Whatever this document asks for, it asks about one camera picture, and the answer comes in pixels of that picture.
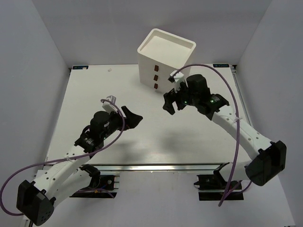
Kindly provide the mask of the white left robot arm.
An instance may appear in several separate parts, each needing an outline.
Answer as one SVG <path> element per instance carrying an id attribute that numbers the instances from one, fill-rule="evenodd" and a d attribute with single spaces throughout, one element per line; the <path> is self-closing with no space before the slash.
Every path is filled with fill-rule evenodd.
<path id="1" fill-rule="evenodd" d="M 126 106 L 121 109 L 96 112 L 62 162 L 56 161 L 44 175 L 19 185 L 17 209 L 34 225 L 44 224 L 63 200 L 100 180 L 100 171 L 88 164 L 94 152 L 103 148 L 111 134 L 133 129 L 143 119 Z"/>

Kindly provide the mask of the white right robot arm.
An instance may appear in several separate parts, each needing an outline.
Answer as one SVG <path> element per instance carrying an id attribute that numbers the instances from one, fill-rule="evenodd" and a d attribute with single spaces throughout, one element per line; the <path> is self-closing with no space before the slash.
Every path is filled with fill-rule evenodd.
<path id="1" fill-rule="evenodd" d="M 163 109 L 173 115 L 173 104 L 178 110 L 194 106 L 209 120 L 221 126 L 246 151 L 251 161 L 237 164 L 236 173 L 263 186 L 285 168 L 286 145 L 282 141 L 273 142 L 257 132 L 246 121 L 236 117 L 229 102 L 220 94 L 212 94 L 205 77 L 201 74 L 185 78 L 182 73 L 170 77 L 175 87 L 164 94 Z"/>

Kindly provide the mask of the white drawer cabinet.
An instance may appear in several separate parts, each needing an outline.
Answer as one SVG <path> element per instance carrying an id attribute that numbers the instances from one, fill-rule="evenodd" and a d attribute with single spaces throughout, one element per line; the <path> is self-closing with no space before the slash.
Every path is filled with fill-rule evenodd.
<path id="1" fill-rule="evenodd" d="M 193 63 L 195 48 L 194 41 L 154 28 L 137 49 L 140 82 L 153 89 L 158 84 L 154 90 L 162 94 L 170 91 L 174 87 L 168 81 L 171 72 Z"/>

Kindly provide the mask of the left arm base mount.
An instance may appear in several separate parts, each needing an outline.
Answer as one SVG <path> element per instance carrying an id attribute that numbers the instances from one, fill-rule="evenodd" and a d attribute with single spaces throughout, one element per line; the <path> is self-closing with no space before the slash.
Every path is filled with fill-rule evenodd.
<path id="1" fill-rule="evenodd" d="M 114 199 L 117 195 L 120 183 L 120 174 L 105 173 L 100 175 L 98 180 L 94 180 L 88 187 L 75 192 L 70 198 L 90 198 L 90 199 Z"/>

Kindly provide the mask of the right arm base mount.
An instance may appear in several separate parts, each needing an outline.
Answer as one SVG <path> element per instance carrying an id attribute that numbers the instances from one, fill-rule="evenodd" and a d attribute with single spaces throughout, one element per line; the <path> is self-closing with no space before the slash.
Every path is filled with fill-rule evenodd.
<path id="1" fill-rule="evenodd" d="M 198 196 L 200 201 L 220 201 L 226 182 L 220 182 L 214 175 L 197 175 L 197 181 L 194 183 L 194 187 L 198 189 Z M 231 192 L 226 198 L 226 201 L 242 201 L 244 196 L 242 191 L 242 185 L 238 185 L 237 188 Z"/>

